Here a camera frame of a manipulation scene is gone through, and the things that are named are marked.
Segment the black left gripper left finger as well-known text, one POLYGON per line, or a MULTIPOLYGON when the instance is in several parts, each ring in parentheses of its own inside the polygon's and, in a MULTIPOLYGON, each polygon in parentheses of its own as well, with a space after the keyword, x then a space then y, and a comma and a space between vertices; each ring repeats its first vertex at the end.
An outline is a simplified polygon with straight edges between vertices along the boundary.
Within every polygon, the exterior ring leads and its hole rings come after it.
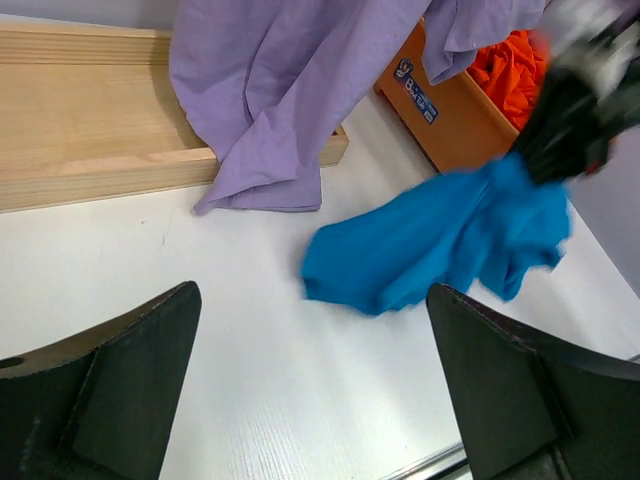
POLYGON ((156 479, 202 306, 193 281, 1 362, 4 479, 156 479))

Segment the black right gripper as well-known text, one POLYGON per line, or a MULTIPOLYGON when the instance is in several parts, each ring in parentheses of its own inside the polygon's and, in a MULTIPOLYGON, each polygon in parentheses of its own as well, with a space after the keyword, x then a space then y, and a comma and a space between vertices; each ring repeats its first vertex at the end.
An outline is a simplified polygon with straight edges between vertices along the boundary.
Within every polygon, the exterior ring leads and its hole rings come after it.
POLYGON ((550 61, 511 150, 536 184, 592 175, 614 140, 639 124, 639 4, 552 1, 536 38, 550 61))

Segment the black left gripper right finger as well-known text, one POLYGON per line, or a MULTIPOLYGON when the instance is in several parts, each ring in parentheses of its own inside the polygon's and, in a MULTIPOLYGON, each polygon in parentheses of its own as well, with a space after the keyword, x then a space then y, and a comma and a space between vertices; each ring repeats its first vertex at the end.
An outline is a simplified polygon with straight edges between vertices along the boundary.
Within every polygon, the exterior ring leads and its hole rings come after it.
POLYGON ((639 366, 437 284, 426 306, 476 479, 636 479, 639 366))

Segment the orange t shirt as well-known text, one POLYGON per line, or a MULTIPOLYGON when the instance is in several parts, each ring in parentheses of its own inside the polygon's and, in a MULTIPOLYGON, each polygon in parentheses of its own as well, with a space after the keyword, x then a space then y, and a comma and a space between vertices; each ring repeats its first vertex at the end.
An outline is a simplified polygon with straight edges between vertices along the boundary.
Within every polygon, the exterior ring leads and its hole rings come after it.
POLYGON ((503 42, 481 48, 467 72, 521 131, 538 100, 548 61, 545 42, 533 30, 517 30, 503 42))

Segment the blue t shirt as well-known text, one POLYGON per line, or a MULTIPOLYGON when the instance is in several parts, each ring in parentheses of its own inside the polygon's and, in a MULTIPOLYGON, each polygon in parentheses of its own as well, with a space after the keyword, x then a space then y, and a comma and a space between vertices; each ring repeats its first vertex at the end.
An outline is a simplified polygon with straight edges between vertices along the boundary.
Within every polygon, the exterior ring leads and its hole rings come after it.
POLYGON ((480 282, 511 301, 530 269, 558 265, 568 206, 565 186, 534 184, 516 154, 433 177, 320 228, 301 265, 305 295, 369 316, 413 306, 438 283, 466 293, 480 282))

